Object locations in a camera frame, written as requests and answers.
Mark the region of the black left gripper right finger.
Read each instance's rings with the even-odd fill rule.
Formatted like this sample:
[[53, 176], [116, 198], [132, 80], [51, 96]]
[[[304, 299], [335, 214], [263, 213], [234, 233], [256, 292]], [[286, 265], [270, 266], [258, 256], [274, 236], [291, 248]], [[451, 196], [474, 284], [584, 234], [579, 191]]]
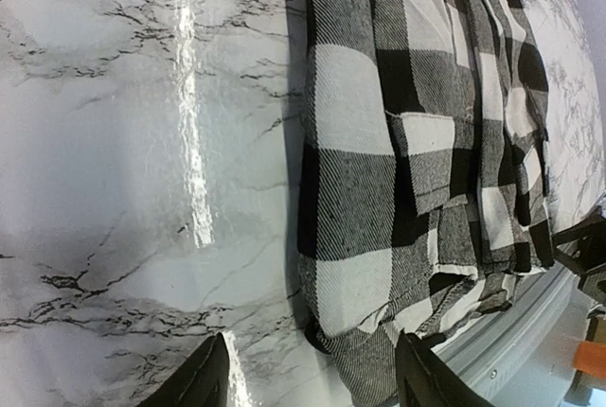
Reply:
[[395, 354], [400, 406], [490, 407], [416, 334], [402, 332]]

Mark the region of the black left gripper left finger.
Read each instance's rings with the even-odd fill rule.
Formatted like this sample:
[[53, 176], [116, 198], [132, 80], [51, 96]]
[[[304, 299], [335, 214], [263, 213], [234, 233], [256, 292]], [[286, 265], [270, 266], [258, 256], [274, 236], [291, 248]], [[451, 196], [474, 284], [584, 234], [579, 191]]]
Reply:
[[223, 335], [212, 335], [137, 407], [224, 407], [229, 368]]

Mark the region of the black white checked shirt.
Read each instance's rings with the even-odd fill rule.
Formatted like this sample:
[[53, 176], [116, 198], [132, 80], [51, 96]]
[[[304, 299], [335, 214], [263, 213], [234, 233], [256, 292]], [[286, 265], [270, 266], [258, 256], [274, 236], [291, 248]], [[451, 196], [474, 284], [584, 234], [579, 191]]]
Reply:
[[357, 406], [554, 262], [544, 63], [522, 0], [305, 0], [298, 270]]

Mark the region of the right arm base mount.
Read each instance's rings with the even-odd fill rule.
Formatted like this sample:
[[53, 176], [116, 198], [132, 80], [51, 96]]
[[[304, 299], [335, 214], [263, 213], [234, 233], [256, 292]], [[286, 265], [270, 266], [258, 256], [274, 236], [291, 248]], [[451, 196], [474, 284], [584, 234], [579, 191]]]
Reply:
[[605, 305], [605, 206], [597, 205], [573, 227], [553, 238], [555, 259], [579, 277], [578, 289]]

